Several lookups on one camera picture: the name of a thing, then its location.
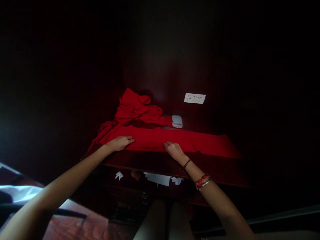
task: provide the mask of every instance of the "person's right hand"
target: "person's right hand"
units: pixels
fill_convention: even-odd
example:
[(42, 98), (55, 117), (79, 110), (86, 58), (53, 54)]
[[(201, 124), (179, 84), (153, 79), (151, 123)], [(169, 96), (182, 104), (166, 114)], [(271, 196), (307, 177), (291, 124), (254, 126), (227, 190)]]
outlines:
[(184, 154), (178, 143), (166, 142), (164, 143), (164, 149), (174, 160), (180, 163), (181, 166), (184, 166), (190, 159), (187, 155)]

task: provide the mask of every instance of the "crumpled red cloth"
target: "crumpled red cloth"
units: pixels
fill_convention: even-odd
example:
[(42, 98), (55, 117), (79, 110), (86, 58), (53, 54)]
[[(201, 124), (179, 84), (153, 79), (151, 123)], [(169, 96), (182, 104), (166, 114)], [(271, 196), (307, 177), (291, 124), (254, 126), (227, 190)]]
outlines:
[(145, 123), (172, 126), (171, 118), (162, 116), (162, 108), (150, 103), (149, 96), (140, 96), (127, 88), (120, 98), (120, 105), (114, 120), (121, 124), (127, 124), (132, 120), (141, 120)]
[(126, 147), (126, 150), (164, 152), (163, 144), (172, 141), (179, 143), (184, 152), (200, 151), (208, 155), (242, 158), (226, 134), (211, 135), (182, 130), (163, 130), (159, 127), (147, 129), (118, 124), (97, 143), (106, 144), (118, 136), (132, 136), (135, 140)]
[(162, 108), (150, 105), (149, 96), (140, 96), (127, 88), (120, 98), (120, 105), (115, 115), (115, 121), (107, 121), (100, 127), (98, 136), (92, 141), (88, 152), (95, 144), (106, 144), (118, 136), (132, 136), (135, 139), (126, 147), (127, 150), (164, 152), (163, 144), (167, 141), (177, 142), (184, 152), (242, 158), (238, 149), (227, 135), (211, 135), (205, 133), (163, 130), (161, 128), (145, 129), (133, 126), (123, 126), (132, 120), (141, 120), (145, 123), (156, 123), (171, 126), (169, 117), (162, 116)]

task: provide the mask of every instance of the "silver bracelet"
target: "silver bracelet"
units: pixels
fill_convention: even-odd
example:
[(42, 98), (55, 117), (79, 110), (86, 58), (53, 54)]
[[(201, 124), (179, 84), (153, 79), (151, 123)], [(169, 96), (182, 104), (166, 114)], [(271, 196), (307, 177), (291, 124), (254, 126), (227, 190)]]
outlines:
[(209, 182), (212, 182), (212, 180), (209, 179), (208, 181), (206, 181), (205, 183), (203, 183), (203, 184), (201, 185), (201, 188), (199, 188), (199, 191), (201, 191), (201, 189), (202, 189), (205, 185), (207, 185)]

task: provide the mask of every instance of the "bracelet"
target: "bracelet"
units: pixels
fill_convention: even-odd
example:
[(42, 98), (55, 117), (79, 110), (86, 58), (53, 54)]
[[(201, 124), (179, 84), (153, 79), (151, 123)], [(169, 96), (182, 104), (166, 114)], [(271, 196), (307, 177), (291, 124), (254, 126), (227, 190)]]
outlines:
[(186, 170), (186, 167), (187, 167), (187, 165), (188, 165), (188, 163), (189, 163), (190, 161), (191, 161), (191, 159), (189, 159), (189, 160), (186, 162), (186, 164), (183, 166), (183, 169), (182, 169), (182, 170), (183, 170), (184, 172), (186, 172), (186, 171), (185, 171), (185, 170)]
[(208, 181), (206, 181), (205, 183), (203, 183), (202, 185), (201, 185), (201, 187), (199, 187), (199, 191), (201, 191), (201, 188), (203, 188), (205, 185), (207, 185), (209, 182), (212, 182), (212, 180), (211, 179), (209, 179)]
[(200, 180), (198, 182), (196, 182), (196, 188), (199, 189), (199, 186), (202, 185), (203, 180), (205, 180), (207, 177), (210, 177), (207, 173), (205, 175), (202, 176), (202, 178), (200, 178)]

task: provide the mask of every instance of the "white outlet plate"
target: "white outlet plate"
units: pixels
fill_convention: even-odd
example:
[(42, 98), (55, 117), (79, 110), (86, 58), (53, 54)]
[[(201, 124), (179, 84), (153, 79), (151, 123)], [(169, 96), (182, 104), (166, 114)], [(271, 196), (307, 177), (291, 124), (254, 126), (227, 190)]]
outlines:
[(205, 98), (205, 94), (186, 93), (186, 96), (184, 97), (184, 102), (203, 104)]

